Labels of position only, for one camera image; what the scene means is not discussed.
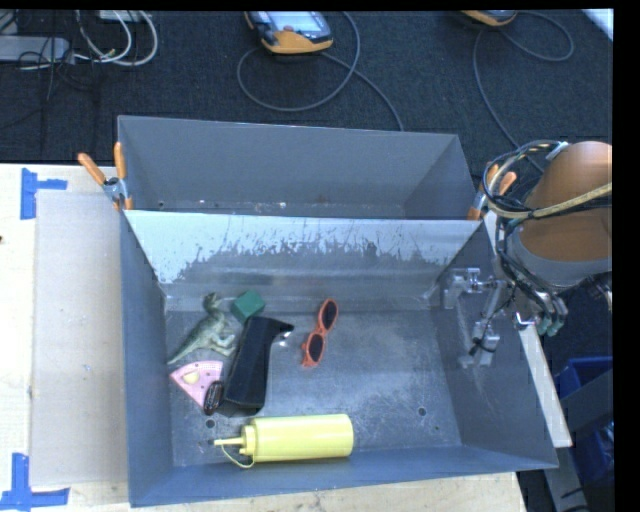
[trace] sunglasses lens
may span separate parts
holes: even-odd
[[[338,316],[338,305],[332,300],[325,303],[324,308],[322,309],[322,325],[326,330],[329,330],[333,327],[333,323],[336,321]]]
[[[307,350],[309,351],[309,356],[313,360],[314,363],[320,361],[320,356],[322,356],[322,349],[324,348],[324,339],[319,334],[314,334],[311,336],[309,343],[307,344]]]

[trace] green block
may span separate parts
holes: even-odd
[[[257,292],[249,290],[240,295],[231,304],[231,313],[241,324],[252,315],[257,315],[264,309],[264,301]]]

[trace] yellow squeeze bottle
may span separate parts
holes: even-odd
[[[353,450],[353,426],[346,414],[253,418],[240,437],[217,439],[224,454],[241,467],[254,462],[348,457]],[[240,454],[253,459],[241,464],[225,450],[240,445]]]

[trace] red sunglasses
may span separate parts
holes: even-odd
[[[304,351],[302,366],[316,366],[320,362],[327,344],[327,334],[335,325],[337,318],[338,303],[333,299],[325,300],[318,311],[316,328],[302,344]]]

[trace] yellow cord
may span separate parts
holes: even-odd
[[[253,459],[251,460],[251,464],[243,464],[242,462],[234,459],[231,455],[229,455],[229,452],[227,452],[227,450],[224,449],[224,445],[223,444],[220,445],[220,448],[222,449],[222,453],[225,454],[227,459],[229,459],[231,462],[233,462],[239,468],[249,469],[249,468],[253,467],[253,465],[255,464],[255,461]]]
[[[499,183],[500,180],[502,179],[503,174],[509,170],[509,168],[511,167],[511,164],[515,161],[518,160],[522,157],[524,157],[525,155],[522,154],[519,158],[509,158],[507,159],[507,161],[502,164],[502,166],[500,167],[500,169],[498,169],[498,172],[496,172],[493,176],[493,178],[491,179],[491,181],[489,182],[489,190],[491,190],[493,192],[493,189],[496,185],[496,183]],[[534,217],[534,218],[542,218],[542,217],[548,217],[549,215],[554,215],[556,213],[562,212],[564,210],[568,210],[570,208],[573,208],[574,206],[578,206],[580,204],[586,203],[588,201],[591,201],[592,199],[596,199],[598,197],[602,197],[602,196],[606,196],[607,194],[611,193],[611,183],[609,182],[606,185],[602,185],[601,187],[595,188],[589,192],[586,192],[580,196],[574,197],[573,199],[569,199],[567,201],[564,201],[562,203],[558,203],[558,204],[554,204],[553,206],[547,206],[545,208],[540,208],[539,210],[533,210],[533,213],[531,212],[510,212],[507,210],[503,210],[502,208],[500,208],[499,206],[496,206],[494,203],[492,203],[491,201],[489,201],[489,209],[493,212],[496,213],[496,215],[500,216],[500,217],[505,217],[507,219],[528,219],[530,217]]]

